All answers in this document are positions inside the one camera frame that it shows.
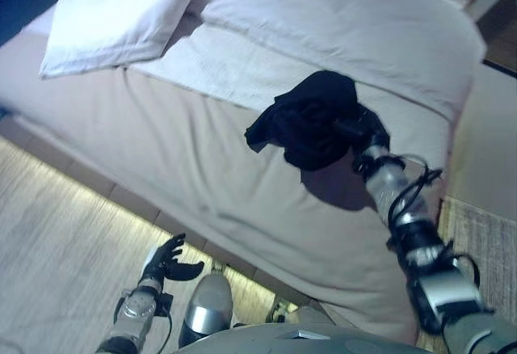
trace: robotic hand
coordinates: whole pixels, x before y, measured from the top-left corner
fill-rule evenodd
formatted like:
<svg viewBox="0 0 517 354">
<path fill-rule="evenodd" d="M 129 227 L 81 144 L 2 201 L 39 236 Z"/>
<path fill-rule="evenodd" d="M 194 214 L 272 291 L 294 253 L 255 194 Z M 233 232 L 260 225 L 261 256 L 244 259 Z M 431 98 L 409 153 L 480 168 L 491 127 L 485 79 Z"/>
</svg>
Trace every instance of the robotic hand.
<svg viewBox="0 0 517 354">
<path fill-rule="evenodd" d="M 202 262 L 178 262 L 177 256 L 182 253 L 179 248 L 184 243 L 185 234 L 179 234 L 154 252 L 152 259 L 145 265 L 137 287 L 123 292 L 116 307 L 113 327 L 99 345 L 97 353 L 138 354 L 154 316 L 168 317 L 171 322 L 172 296 L 162 292 L 164 280 L 192 280 L 200 275 L 204 267 Z"/>
<path fill-rule="evenodd" d="M 319 71 L 275 98 L 247 129 L 255 151 L 267 143 L 285 148 L 285 159 L 305 171 L 339 160 L 351 147 L 360 173 L 391 232 L 389 248 L 406 274 L 407 290 L 422 329 L 443 333 L 451 353 L 509 353 L 517 350 L 517 329 L 488 310 L 474 282 L 458 263 L 452 243 L 439 237 L 422 189 L 441 170 L 409 181 L 405 163 L 389 152 L 389 135 L 379 117 L 357 102 L 354 82 Z"/>
</svg>

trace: black cloth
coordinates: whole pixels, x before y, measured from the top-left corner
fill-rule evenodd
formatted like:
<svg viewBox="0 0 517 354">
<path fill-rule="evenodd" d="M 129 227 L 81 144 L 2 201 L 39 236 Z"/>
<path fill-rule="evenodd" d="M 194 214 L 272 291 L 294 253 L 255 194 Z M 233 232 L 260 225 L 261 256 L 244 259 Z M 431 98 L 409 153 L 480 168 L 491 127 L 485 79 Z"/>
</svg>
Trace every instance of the black cloth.
<svg viewBox="0 0 517 354">
<path fill-rule="evenodd" d="M 284 157 L 304 171 L 315 171 L 344 156 L 350 145 L 335 128 L 338 120 L 360 114 L 355 83 L 332 71 L 318 71 L 271 105 L 247 130 L 248 146 L 285 148 Z"/>
</svg>

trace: mattress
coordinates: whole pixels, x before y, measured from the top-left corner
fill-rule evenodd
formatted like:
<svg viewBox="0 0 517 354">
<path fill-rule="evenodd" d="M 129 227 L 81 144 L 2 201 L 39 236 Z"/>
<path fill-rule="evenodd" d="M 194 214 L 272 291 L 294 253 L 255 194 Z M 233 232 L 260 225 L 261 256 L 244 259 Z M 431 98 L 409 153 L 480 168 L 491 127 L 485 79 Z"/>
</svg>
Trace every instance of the mattress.
<svg viewBox="0 0 517 354">
<path fill-rule="evenodd" d="M 186 227 L 318 299 L 338 323 L 414 342 L 405 278 L 350 156 L 301 175 L 281 149 L 246 146 L 256 111 L 132 69 L 41 81 L 45 43 L 25 31 L 0 48 L 2 106 Z M 358 92 L 380 113 L 395 152 L 444 165 L 451 127 L 442 116 L 375 87 Z M 435 189 L 433 209 L 438 197 Z"/>
</svg>

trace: cable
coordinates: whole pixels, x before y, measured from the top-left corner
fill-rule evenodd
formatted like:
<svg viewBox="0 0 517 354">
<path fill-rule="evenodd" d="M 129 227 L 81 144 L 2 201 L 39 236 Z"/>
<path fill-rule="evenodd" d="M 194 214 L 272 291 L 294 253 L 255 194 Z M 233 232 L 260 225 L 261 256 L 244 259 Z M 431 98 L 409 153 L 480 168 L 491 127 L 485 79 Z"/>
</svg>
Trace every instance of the cable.
<svg viewBox="0 0 517 354">
<path fill-rule="evenodd" d="M 167 333 L 167 337 L 165 338 L 162 347 L 160 348 L 160 350 L 158 350 L 156 354 L 162 354 L 162 351 L 167 345 L 167 342 L 169 342 L 170 334 L 172 333 L 172 317 L 170 316 L 170 312 L 167 312 L 167 319 L 169 319 L 169 332 Z"/>
<path fill-rule="evenodd" d="M 441 174 L 442 174 L 442 170 L 441 169 L 431 170 L 429 168 L 426 160 L 424 158 L 421 158 L 421 157 L 417 156 L 417 155 L 404 154 L 404 155 L 401 155 L 401 156 L 398 156 L 398 157 L 399 158 L 411 158 L 413 160 L 416 160 L 417 162 L 419 162 L 423 166 L 424 171 L 416 180 L 414 180 L 412 183 L 408 184 L 401 191 L 401 193 L 398 194 L 397 198 L 395 198 L 395 200 L 393 201 L 393 203 L 389 207 L 388 226 L 389 226 L 390 229 L 392 229 L 396 225 L 397 219 L 400 218 L 400 216 L 404 215 L 404 213 L 406 213 L 408 208 L 411 207 L 411 205 L 415 202 L 415 200 L 418 197 L 418 194 L 420 194 L 420 192 L 423 190 L 423 188 L 426 185 L 430 185 L 435 179 L 439 178 L 441 176 Z M 404 206 L 401 208 L 401 210 L 396 215 L 394 215 L 395 208 L 400 204 L 402 199 L 404 199 L 406 197 L 406 195 L 410 191 L 412 191 L 412 190 L 414 190 L 414 192 L 411 195 L 411 197 L 404 203 Z M 473 281 L 474 281 L 474 284 L 479 288 L 479 285 L 480 285 L 480 272 L 479 272 L 479 267 L 477 266 L 476 261 L 474 261 L 474 258 L 470 254 L 468 254 L 468 253 L 455 254 L 453 249 L 452 249 L 453 245 L 454 245 L 454 241 L 451 240 L 445 246 L 445 248 L 440 252 L 438 258 L 435 261 L 435 264 L 436 265 L 441 265 L 443 263 L 451 264 L 454 259 L 457 259 L 457 260 L 459 260 L 459 259 L 467 259 L 470 262 L 471 267 L 473 269 L 473 274 L 474 274 Z"/>
<path fill-rule="evenodd" d="M 400 194 L 395 198 L 391 206 L 389 207 L 388 211 L 388 227 L 391 229 L 395 226 L 395 223 L 399 217 L 404 215 L 408 208 L 414 203 L 414 201 L 417 199 L 418 194 L 423 190 L 423 188 L 427 185 L 430 185 L 435 179 L 439 178 L 442 175 L 441 169 L 431 170 L 429 169 L 429 166 L 425 159 L 420 158 L 417 155 L 412 154 L 406 154 L 403 156 L 398 156 L 398 158 L 412 158 L 414 160 L 417 160 L 422 164 L 424 167 L 423 173 L 412 183 L 408 184 Z M 395 209 L 397 206 L 401 203 L 402 199 L 406 197 L 406 195 L 415 189 L 413 192 L 413 195 L 406 201 L 404 206 L 398 211 L 397 215 L 394 215 Z"/>
</svg>

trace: white pillow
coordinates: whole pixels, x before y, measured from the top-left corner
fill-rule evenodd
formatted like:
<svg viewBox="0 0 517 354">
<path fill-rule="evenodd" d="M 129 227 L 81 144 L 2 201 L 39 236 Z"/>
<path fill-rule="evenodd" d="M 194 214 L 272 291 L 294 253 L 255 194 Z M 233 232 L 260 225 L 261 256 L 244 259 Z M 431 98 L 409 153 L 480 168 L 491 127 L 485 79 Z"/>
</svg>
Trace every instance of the white pillow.
<svg viewBox="0 0 517 354">
<path fill-rule="evenodd" d="M 59 0 L 44 78 L 159 57 L 191 0 Z"/>
</svg>

